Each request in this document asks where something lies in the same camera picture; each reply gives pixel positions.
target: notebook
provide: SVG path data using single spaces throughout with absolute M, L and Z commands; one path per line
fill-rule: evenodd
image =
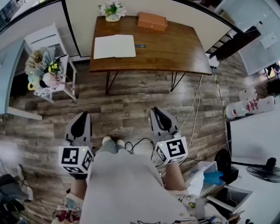
M 132 35 L 96 37 L 93 59 L 111 57 L 136 57 Z

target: laminate flooring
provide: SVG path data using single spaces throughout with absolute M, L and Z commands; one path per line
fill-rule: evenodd
M 89 63 L 77 64 L 76 68 L 76 102 L 65 93 L 59 93 L 51 104 L 29 92 L 25 96 L 11 98 L 10 106 L 38 113 L 44 119 L 37 121 L 4 115 L 0 122 L 0 174 L 16 175 L 17 164 L 23 165 L 24 175 L 34 191 L 34 201 L 26 203 L 23 212 L 30 223 L 50 223 L 53 211 L 70 187 L 71 177 L 58 166 L 57 152 L 63 142 L 65 127 L 76 114 L 82 111 L 90 113 L 92 141 L 97 148 L 104 136 L 133 144 L 143 137 L 152 138 L 149 112 L 154 106 L 175 115 L 179 125 L 191 110 L 181 132 L 188 142 L 193 133 L 198 95 L 194 107 L 190 106 L 199 86 L 199 74 L 186 74 L 170 93 L 170 72 L 120 72 L 109 95 L 105 95 L 105 73 L 89 73 Z M 221 62 L 215 73 L 225 105 L 238 101 L 238 92 L 250 86 L 255 86 L 260 96 L 266 95 L 266 76 L 247 76 L 238 54 Z M 188 157 L 211 161 L 218 150 L 227 146 L 222 104 L 214 76 L 203 76 L 200 91 L 196 127 Z M 150 142 L 143 141 L 134 152 L 150 157 Z M 186 160 L 181 166 L 182 171 L 196 163 Z M 164 166 L 158 169 L 164 172 Z

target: white sneaker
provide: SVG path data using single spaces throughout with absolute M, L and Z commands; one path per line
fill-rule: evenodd
M 111 138 L 109 136 L 105 136 L 102 140 L 102 145 L 105 144 L 106 141 L 110 140 Z
M 23 184 L 21 186 L 21 190 L 22 192 L 28 196 L 28 200 L 33 201 L 34 197 L 33 197 L 33 190 L 31 187 L 28 186 L 27 181 L 23 181 Z
M 116 144 L 122 146 L 123 148 L 125 146 L 124 141 L 121 139 L 117 140 Z
M 21 181 L 24 181 L 25 177 L 22 174 L 22 167 L 21 165 L 17 165 L 17 175 Z

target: orange box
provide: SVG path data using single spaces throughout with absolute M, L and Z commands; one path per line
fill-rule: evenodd
M 167 20 L 163 16 L 140 12 L 138 16 L 137 26 L 164 31 L 167 27 Z

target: electric fan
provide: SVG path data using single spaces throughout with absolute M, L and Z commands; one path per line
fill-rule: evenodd
M 230 173 L 231 164 L 236 164 L 248 166 L 247 172 L 254 177 L 267 182 L 280 183 L 280 168 L 275 167 L 276 158 L 269 158 L 265 165 L 238 163 L 231 161 L 230 154 L 226 149 L 221 149 L 217 152 L 215 161 L 217 162 L 218 171 L 223 171 L 224 175 Z

